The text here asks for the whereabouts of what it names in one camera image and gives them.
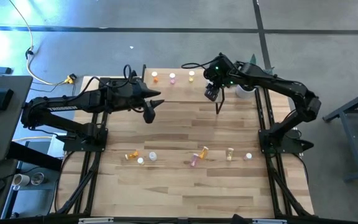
white cable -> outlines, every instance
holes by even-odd
[[[25,138],[19,138],[19,139],[13,139],[12,141],[23,141],[23,140],[27,140],[27,139],[51,139],[52,137],[50,136],[39,136],[39,137],[25,137]]]
[[[18,8],[16,8],[15,4],[13,4],[13,2],[11,0],[8,0],[9,2],[11,2],[11,4],[13,5],[13,7],[16,9],[16,11],[19,13],[19,15],[22,17],[23,21],[25,22],[25,25],[27,26],[29,32],[30,32],[30,38],[31,38],[31,46],[29,51],[32,51],[34,48],[34,39],[32,37],[32,32],[30,29],[29,24],[27,23],[26,19],[24,19],[24,16],[22,15],[22,13],[18,10]],[[60,83],[50,83],[50,82],[46,82],[44,80],[42,80],[41,78],[37,77],[34,73],[31,72],[30,69],[30,54],[27,55],[27,71],[30,73],[30,75],[35,78],[36,80],[46,84],[46,85],[62,85],[65,84],[66,82],[60,82]]]

wooden tabletop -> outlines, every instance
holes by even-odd
[[[157,72],[158,82],[154,81],[153,72]],[[193,81],[189,82],[190,72],[194,72]],[[161,92],[156,100],[164,99],[167,102],[198,102],[212,103],[204,96],[207,80],[203,76],[203,69],[185,70],[180,68],[147,68],[144,82],[150,89]],[[175,84],[171,84],[170,74],[175,74]],[[221,101],[221,94],[215,102]]]
[[[188,74],[188,70],[174,71]],[[82,88],[89,79],[84,77]],[[93,82],[89,90],[97,86]],[[239,99],[229,90],[219,115],[208,101],[186,101],[201,100],[199,96],[181,97],[183,101],[166,101],[158,106],[152,124],[146,124],[142,114],[133,111],[108,116],[108,145],[101,158],[92,216],[230,218],[237,213],[243,217],[273,217],[265,158],[257,137],[255,97]],[[288,99],[274,92],[270,97],[275,119],[281,121],[290,112]],[[91,117],[76,111],[74,120],[87,123]],[[201,152],[203,146],[209,147],[209,154],[196,167],[190,167],[193,153]],[[231,162],[226,161],[228,147],[234,148]],[[125,159],[125,154],[135,150],[144,158],[144,165]],[[157,153],[155,162],[148,158],[149,152]],[[252,159],[244,161],[248,152]],[[58,189],[58,207],[78,185],[83,157],[83,152],[76,152],[67,162]],[[313,213],[302,163],[284,154],[283,164],[288,187]],[[281,191],[278,195],[284,211]]]

concrete floor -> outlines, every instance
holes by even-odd
[[[16,0],[30,25],[59,27],[256,29],[252,0]],[[358,30],[358,1],[259,0],[265,29]],[[22,25],[7,0],[0,0],[0,26]],[[303,82],[322,101],[316,121],[301,124],[303,138],[315,143],[305,152],[315,213],[324,218],[358,221],[358,180],[342,178],[355,171],[339,121],[321,117],[358,95],[358,35],[267,34],[267,50],[275,73]],[[0,31],[0,66],[26,75],[27,32]],[[37,55],[32,70],[49,82],[67,75],[120,75],[125,64],[141,72],[148,67],[178,68],[206,62],[219,52],[231,60],[247,60],[262,52],[258,34],[158,32],[34,32]],[[49,86],[33,85],[47,90]],[[70,95],[71,86],[36,96]],[[72,117],[73,113],[63,116]],[[43,136],[20,126],[15,138]]]

yellow connector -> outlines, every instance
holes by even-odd
[[[73,83],[74,83],[74,80],[76,80],[76,79],[77,79],[77,76],[74,75],[74,74],[67,75],[67,78],[66,78],[66,80],[64,81],[64,83],[73,84]]]

robotic arm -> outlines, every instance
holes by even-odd
[[[97,90],[85,91],[93,79],[99,80]],[[95,123],[80,124],[70,119],[62,118],[52,112],[83,110],[88,113],[108,113],[134,110],[143,113],[146,123],[152,123],[155,118],[154,108],[163,100],[146,101],[145,98],[157,96],[161,92],[150,90],[138,77],[135,71],[128,79],[110,79],[107,83],[92,77],[86,88],[77,96],[62,96],[56,98],[37,97],[26,103],[22,112],[21,122],[25,128],[35,129],[47,125],[68,131],[67,136],[57,137],[63,142],[78,140],[90,146],[105,141],[107,131]]]
[[[211,82],[205,91],[205,96],[211,101],[216,100],[220,89],[231,85],[246,85],[252,88],[261,86],[286,95],[293,100],[295,104],[293,113],[289,114],[281,123],[275,123],[270,129],[260,130],[261,146],[267,152],[271,151],[271,147],[275,147],[275,152],[277,152],[277,148],[285,144],[283,139],[286,139],[286,133],[301,122],[310,122],[316,119],[320,109],[321,102],[318,97],[304,84],[268,74],[252,63],[232,63],[222,53],[209,63],[209,67],[204,71],[204,77]],[[310,142],[303,141],[301,144],[303,151],[313,147]]]

